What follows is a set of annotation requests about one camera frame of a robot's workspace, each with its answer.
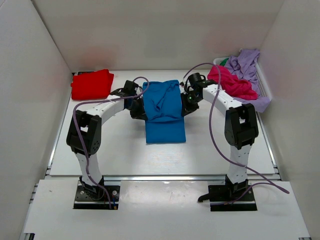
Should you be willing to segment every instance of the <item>red cloth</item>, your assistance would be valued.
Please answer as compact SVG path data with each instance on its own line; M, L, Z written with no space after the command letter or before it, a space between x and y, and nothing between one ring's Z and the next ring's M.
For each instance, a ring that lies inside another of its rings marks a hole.
M111 91L114 74L108 69L73 76L71 98L73 100L105 99Z
M256 100L258 98L258 94L252 90L251 82L244 79L239 80L237 75L231 75L224 66L219 65L218 67L221 72L221 86L227 94L245 100ZM218 82L219 74L215 66L211 68L207 79Z

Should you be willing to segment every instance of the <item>white wall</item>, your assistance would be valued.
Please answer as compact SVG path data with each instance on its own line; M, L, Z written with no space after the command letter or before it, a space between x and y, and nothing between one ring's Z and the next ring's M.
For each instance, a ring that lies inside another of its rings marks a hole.
M70 69L187 69L259 48L284 0L34 0Z
M31 1L0 5L0 239L17 240L72 76Z
M286 0L262 45L272 92L263 122L281 176L291 182L313 240L320 239L320 1Z

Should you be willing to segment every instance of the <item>lavender towel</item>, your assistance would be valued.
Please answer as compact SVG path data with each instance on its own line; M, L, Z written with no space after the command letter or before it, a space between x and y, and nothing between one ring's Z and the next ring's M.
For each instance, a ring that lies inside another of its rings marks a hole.
M258 49L243 49L239 56L230 56L224 67L232 75L237 75L239 79L248 80L252 85L252 90L258 94L257 100L245 100L238 97L235 97L235 99L244 104L252 104L257 112L263 113L269 105L270 99L261 96L258 86L256 63L259 55L260 51Z

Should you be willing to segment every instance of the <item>purple cable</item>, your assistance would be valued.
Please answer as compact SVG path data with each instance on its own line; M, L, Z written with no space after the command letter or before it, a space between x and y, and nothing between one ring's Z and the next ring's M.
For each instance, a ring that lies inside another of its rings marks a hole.
M242 165L240 163L237 163L237 162L234 162L234 161L231 161L229 158L227 158L221 151L220 149L218 148L218 145L215 141L215 138L214 138L214 135L213 135L213 132L212 132L212 113L213 113L213 110L214 110L214 106L215 106L215 103L216 103L216 100L218 98L218 95L219 95L219 91L220 91L220 86L221 86L221 72L220 72L220 69L217 65L211 63L211 62L204 62L204 63L200 63L196 66L194 66L193 68L191 68L185 75L183 78L185 78L193 69L201 66L201 65L206 65L206 64L209 64L209 65L212 65L214 67L216 67L217 71L218 71L218 76L219 76L219 79L218 79L218 88L217 88L217 91L216 91L216 95L213 99L213 102L212 102L212 105L211 105L211 109L210 109L210 115L209 115L209 132L210 132L210 136L211 136L211 140L212 140L212 143L215 147L215 149L217 150L217 152L221 155L221 157L223 157L225 160L227 160L229 163L233 164L233 165L236 165L236 166L239 166L239 167L243 167L243 168L246 168L252 172L254 172L255 174L259 175L260 177L262 177L264 180L268 181L268 182L258 182L258 183L255 183L255 184L252 184L251 186L249 186L243 193L240 197L238 197L237 199L235 200L232 200L232 201L227 201L227 202L219 202L219 203L214 203L213 205L225 205L225 204L233 204L234 202L238 201L239 199L241 199L253 186L256 186L256 185L262 185L262 184L265 184L265 185L272 185L276 188L278 188L280 191L286 193L286 194L289 194L290 192L288 190L286 190L285 188L281 187L281 186L278 186L276 184L274 184L271 180L267 179L265 176L263 176L261 173L257 172L256 170L252 169L251 167L248 167L248 166L245 166L245 165Z
M138 77L136 77L136 78L133 80L133 82L136 81L137 79L144 79L144 80L146 80L147 86L146 86L146 88L145 88L144 91L142 91L141 93L139 93L138 95L135 95L135 96L125 96L125 97L114 98L114 99L112 99L112 102L119 101L119 100L133 99L133 98L139 98L139 97L141 97L142 94L144 94L144 93L148 90L148 88L149 88L149 80L146 79L144 76L138 76ZM86 147L84 138L83 138L82 135L81 135L81 131L80 131L80 128L79 128L79 125L78 125L78 122L77 122L77 118L76 118L76 110L77 110L77 108L80 107L81 105L86 105L86 104L99 104L99 103L102 104L102 103L108 103L108 102L110 102L109 99L106 99L106 100L97 100L97 101L80 102L80 103L78 103L77 105L75 105L75 107L74 107L74 109L73 109L72 117L73 117L75 129L76 129L76 132L78 133L79 140L80 140L80 142L81 142L81 145L82 145L82 148L83 148L83 151L84 151L84 155L85 155L85 159L86 159L85 172L86 172L86 174L88 175L88 178L91 180L91 182L93 182L93 184L95 184L96 186L98 186L99 188L101 188L101 189L105 192L105 194L106 194L106 196L107 196L107 198L108 198L108 201L109 201L109 208L111 209L111 199L110 199L110 196L109 196L109 193L108 193L107 189L106 189L104 186L100 185L99 183L95 182L95 181L93 180L93 178L90 176L90 173L89 173L89 154L88 154L88 150L87 150L87 147Z

